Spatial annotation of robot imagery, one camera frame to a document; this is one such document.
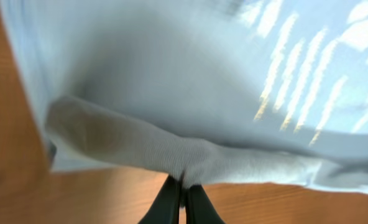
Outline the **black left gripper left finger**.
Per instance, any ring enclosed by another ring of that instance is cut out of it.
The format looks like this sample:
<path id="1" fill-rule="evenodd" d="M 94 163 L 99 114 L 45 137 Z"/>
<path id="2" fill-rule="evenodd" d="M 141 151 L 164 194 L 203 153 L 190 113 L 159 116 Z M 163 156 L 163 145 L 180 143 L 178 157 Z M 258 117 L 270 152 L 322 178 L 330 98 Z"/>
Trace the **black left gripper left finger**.
<path id="1" fill-rule="evenodd" d="M 168 176 L 139 224 L 177 224 L 180 213 L 181 189 L 181 183 Z"/>

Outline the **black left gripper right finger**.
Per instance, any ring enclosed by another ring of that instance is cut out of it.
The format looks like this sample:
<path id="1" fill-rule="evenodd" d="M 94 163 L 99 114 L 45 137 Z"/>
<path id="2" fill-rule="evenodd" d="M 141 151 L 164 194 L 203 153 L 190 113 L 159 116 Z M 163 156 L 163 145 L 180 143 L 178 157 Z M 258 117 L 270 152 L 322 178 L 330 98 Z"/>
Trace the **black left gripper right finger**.
<path id="1" fill-rule="evenodd" d="M 201 185 L 185 190 L 186 224 L 225 224 Z"/>

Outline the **light blue printed t-shirt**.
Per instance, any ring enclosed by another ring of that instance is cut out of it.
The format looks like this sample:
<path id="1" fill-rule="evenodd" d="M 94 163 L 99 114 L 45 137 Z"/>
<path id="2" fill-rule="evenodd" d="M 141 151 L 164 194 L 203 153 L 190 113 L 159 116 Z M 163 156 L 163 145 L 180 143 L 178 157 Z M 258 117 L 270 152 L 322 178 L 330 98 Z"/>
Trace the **light blue printed t-shirt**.
<path id="1" fill-rule="evenodd" d="M 368 1 L 0 1 L 52 170 L 368 194 Z"/>

